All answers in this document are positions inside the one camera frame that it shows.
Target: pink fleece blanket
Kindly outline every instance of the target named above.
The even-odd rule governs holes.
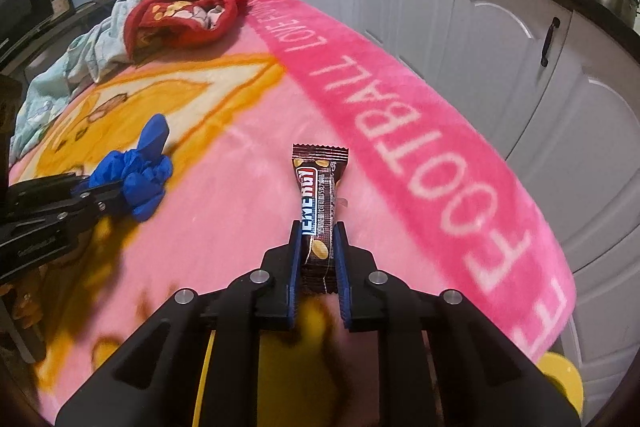
[[[165,152],[175,166],[156,215],[139,226],[101,223],[79,261],[47,273],[48,355],[35,383],[50,421],[175,289],[226,287],[287,242],[300,215],[295,142],[350,149],[338,219],[380,269],[420,291],[460,289],[532,360],[572,312],[562,250],[492,147],[410,70],[299,0],[252,0],[223,41],[164,54],[88,90],[12,179],[91,172],[109,150],[132,147],[155,112],[169,122]],[[307,350],[264,337],[260,379],[289,387],[281,402],[264,388],[276,405],[258,404],[259,423],[376,422],[376,366],[366,356],[375,358],[375,342],[346,334],[338,315],[332,296],[302,304]],[[310,381],[334,398],[319,405],[305,391]]]

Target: yellow stool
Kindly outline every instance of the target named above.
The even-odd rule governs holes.
[[[550,351],[547,351],[536,365],[582,417],[584,389],[575,365],[562,355]]]

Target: microwave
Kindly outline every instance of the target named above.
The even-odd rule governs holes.
[[[0,0],[0,62],[52,17],[51,0]]]

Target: metal screw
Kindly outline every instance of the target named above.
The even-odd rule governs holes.
[[[460,304],[462,302],[462,293],[457,290],[447,290],[442,294],[442,298],[449,304]]]
[[[175,293],[174,299],[178,304],[188,304],[193,301],[195,294],[188,288],[183,288]]]
[[[255,282],[256,284],[262,284],[263,282],[267,282],[269,277],[270,275],[267,270],[254,270],[251,272],[249,279],[251,279],[251,282]]]
[[[384,272],[381,272],[380,270],[376,270],[375,272],[371,272],[369,274],[369,282],[372,284],[384,284],[388,280],[388,275]]]

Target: crumpled blue rubber glove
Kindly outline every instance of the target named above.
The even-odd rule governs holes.
[[[153,115],[136,149],[111,151],[95,168],[89,188],[122,180],[122,193],[134,219],[141,223],[153,215],[164,197],[164,183],[174,173],[171,160],[162,154],[169,126],[162,114]]]

